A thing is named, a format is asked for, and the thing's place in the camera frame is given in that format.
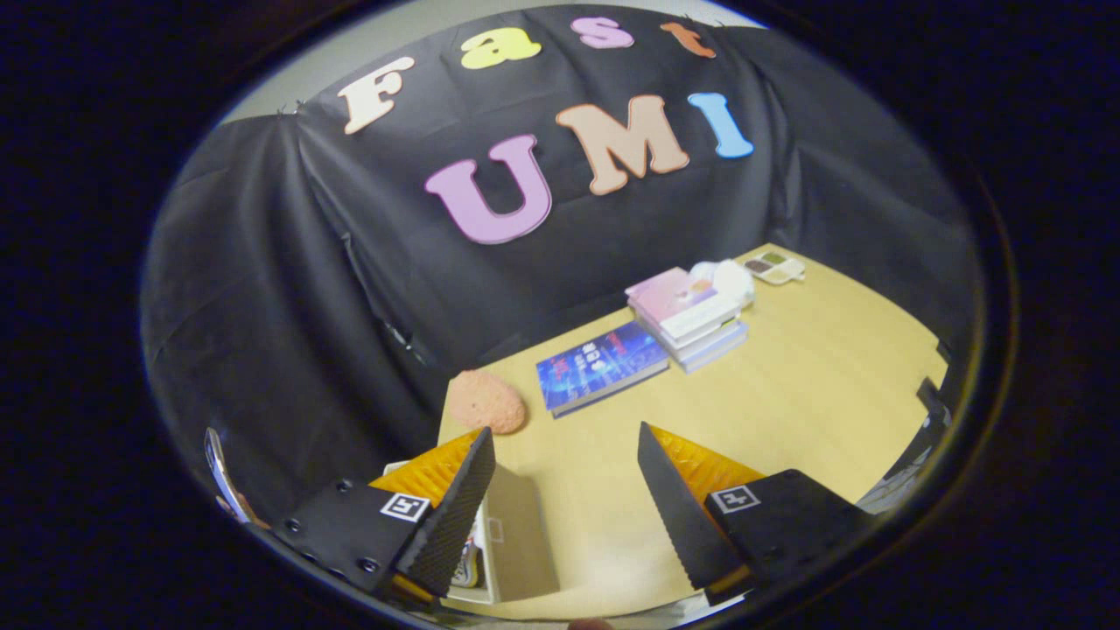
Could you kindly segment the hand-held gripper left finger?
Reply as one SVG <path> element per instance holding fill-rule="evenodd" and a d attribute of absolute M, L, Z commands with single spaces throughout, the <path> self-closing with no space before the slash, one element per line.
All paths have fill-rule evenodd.
<path fill-rule="evenodd" d="M 428 605 L 451 589 L 495 469 L 492 430 L 472 430 L 367 483 L 332 481 L 271 531 L 360 592 Z"/>

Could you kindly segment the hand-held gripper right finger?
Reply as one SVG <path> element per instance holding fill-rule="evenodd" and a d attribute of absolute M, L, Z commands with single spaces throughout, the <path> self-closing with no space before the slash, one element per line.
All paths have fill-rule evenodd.
<path fill-rule="evenodd" d="M 712 605 L 803 578 L 876 521 L 796 469 L 764 474 L 651 423 L 637 462 L 676 559 Z"/>

